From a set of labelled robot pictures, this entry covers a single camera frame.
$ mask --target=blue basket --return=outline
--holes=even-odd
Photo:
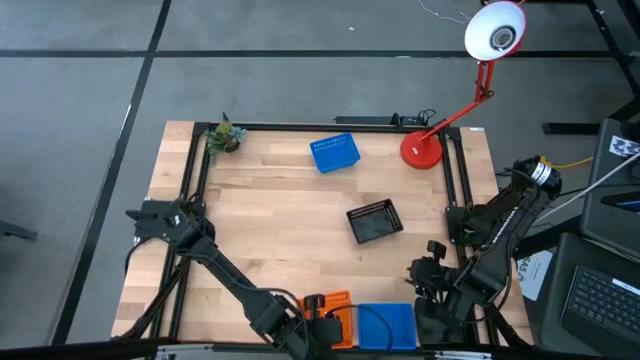
[[[416,327],[411,304],[360,304],[358,307],[358,341],[361,349],[386,350],[389,332],[384,323],[367,309],[382,316],[393,333],[392,350],[416,348]]]
[[[360,160],[356,143],[349,133],[312,142],[311,153],[321,173],[351,166]]]

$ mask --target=black basket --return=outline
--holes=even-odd
[[[347,211],[349,225],[358,244],[402,231],[402,223],[391,199]]]

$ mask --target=lamp shade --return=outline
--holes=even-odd
[[[464,34],[464,46],[478,60],[496,60],[518,50],[525,28],[526,19],[519,5],[494,2],[471,19]]]

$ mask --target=lamp base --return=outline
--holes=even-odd
[[[420,141],[426,131],[416,131],[407,135],[400,145],[402,159],[416,169],[431,169],[442,159],[442,145],[437,135]]]

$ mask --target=orange object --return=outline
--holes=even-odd
[[[324,294],[325,297],[325,307],[319,308],[318,312],[320,316],[324,317],[329,310],[333,310],[339,306],[343,305],[351,305],[351,292],[349,291],[340,291],[335,293]],[[342,342],[339,344],[332,345],[331,347],[334,349],[348,349],[353,347],[353,327],[351,320],[351,308],[338,310],[335,313],[335,316],[340,319],[340,323],[342,324]],[[305,319],[311,318],[311,313],[309,311],[304,312]]]

